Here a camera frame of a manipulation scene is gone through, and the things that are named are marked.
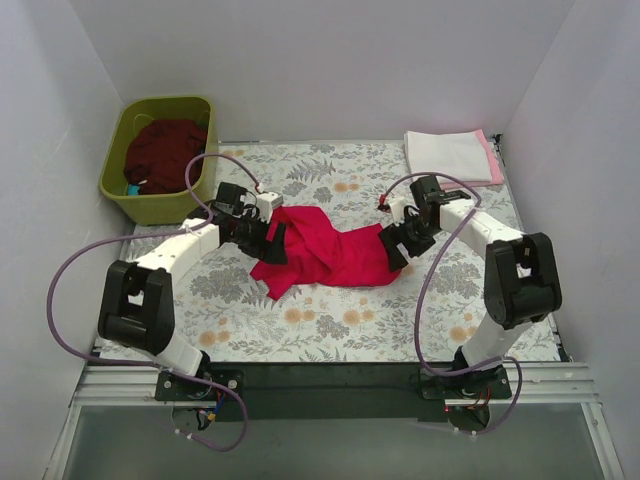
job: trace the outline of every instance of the floral tablecloth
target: floral tablecloth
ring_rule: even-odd
[[[224,146],[249,166],[265,186],[281,191],[288,205],[319,205],[342,231],[382,222],[378,197],[408,173],[401,143],[253,144]],[[251,187],[245,174],[219,161],[216,181]],[[408,182],[398,193],[410,197]],[[483,208],[518,227],[506,186],[479,189]],[[175,227],[136,227],[136,233]],[[256,260],[235,245],[223,245],[179,282],[175,298],[178,330],[217,361],[413,361],[413,321],[424,275],[445,238],[421,258],[412,259],[391,285],[337,288],[292,287],[274,302],[267,287],[249,272]],[[125,247],[134,259],[160,241],[135,241]],[[484,315],[483,261],[461,242],[444,257],[428,293],[421,344],[428,360],[449,361]],[[532,327],[514,345],[521,360],[558,360],[548,321]],[[107,358],[137,354],[104,342]]]

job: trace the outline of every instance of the white wall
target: white wall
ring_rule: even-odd
[[[71,0],[125,101],[198,92],[224,140],[500,133],[573,0]]]
[[[69,254],[124,230],[97,189],[122,102],[68,0],[5,0],[0,23],[0,477],[36,479],[82,368],[49,334],[46,289]],[[62,281],[58,321],[77,347],[116,248]]]
[[[525,226],[554,242],[556,315],[640,478],[640,4],[578,0],[504,136]]]

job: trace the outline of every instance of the folded cloth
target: folded cloth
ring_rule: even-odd
[[[404,149],[411,173],[447,173],[474,187],[504,182],[498,160],[482,130],[448,135],[407,132]],[[444,189],[460,188],[456,183],[440,180]]]
[[[400,272],[389,271],[387,252],[378,238],[380,224],[350,232],[333,228],[319,207],[280,207],[272,216],[268,239],[278,223],[285,233],[286,265],[264,262],[251,270],[254,280],[264,280],[269,297],[278,300],[292,285],[321,283],[336,287],[381,286]]]
[[[193,120],[154,120],[129,145],[124,176],[131,185],[140,185],[141,195],[182,192],[187,188],[184,170],[206,141],[207,132]],[[192,185],[201,172],[202,164],[193,166]]]

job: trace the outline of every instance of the green basket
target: green basket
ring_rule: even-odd
[[[207,130],[205,152],[218,151],[218,137],[214,123],[213,106],[202,97],[147,98],[129,105],[111,140],[109,154],[100,175],[100,190],[116,202],[139,225],[182,223],[196,202],[188,190],[162,195],[127,195],[128,182],[124,176],[124,164],[129,144],[144,127],[160,118],[188,118]],[[210,200],[215,173],[215,158],[205,159],[202,174],[193,190],[203,201]]]

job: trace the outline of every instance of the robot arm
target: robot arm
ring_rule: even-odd
[[[142,353],[154,362],[196,375],[209,359],[175,329],[173,290],[205,255],[232,242],[247,255],[272,264],[286,264],[284,225],[267,240],[273,211],[282,196],[261,193],[246,205],[247,190],[221,183],[211,224],[195,229],[207,212],[194,210],[182,224],[187,233],[171,237],[133,262],[114,262],[107,271],[98,333]]]
[[[404,197],[390,200],[394,223],[380,234],[392,270],[407,264],[398,245],[409,256],[421,255],[435,243],[436,233],[453,233],[474,208],[466,193],[442,191],[433,176],[416,180],[411,192],[416,207]],[[458,238],[485,260],[487,313],[473,337],[456,352],[454,370],[502,357],[526,330],[562,303],[553,247],[546,235],[528,235],[476,212]],[[496,362],[481,370],[498,366]]]

